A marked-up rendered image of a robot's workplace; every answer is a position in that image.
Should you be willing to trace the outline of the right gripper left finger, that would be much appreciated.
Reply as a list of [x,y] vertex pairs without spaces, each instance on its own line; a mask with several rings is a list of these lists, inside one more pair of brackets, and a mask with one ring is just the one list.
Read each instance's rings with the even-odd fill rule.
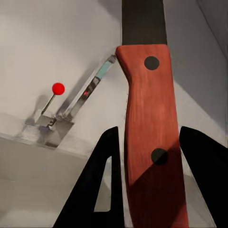
[[[94,212],[107,163],[112,156],[111,210]],[[106,130],[77,180],[53,228],[124,228],[118,127]]]

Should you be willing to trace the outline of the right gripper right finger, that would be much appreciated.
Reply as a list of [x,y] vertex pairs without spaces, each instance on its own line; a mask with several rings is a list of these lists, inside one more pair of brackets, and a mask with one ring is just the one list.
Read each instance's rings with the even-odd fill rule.
[[185,126],[179,136],[180,147],[217,228],[228,228],[228,148]]

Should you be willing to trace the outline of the parer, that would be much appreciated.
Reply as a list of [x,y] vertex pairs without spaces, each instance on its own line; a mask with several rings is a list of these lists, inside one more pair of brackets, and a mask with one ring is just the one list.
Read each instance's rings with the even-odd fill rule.
[[124,173],[133,228],[189,228],[163,0],[122,0],[116,58],[129,84]]

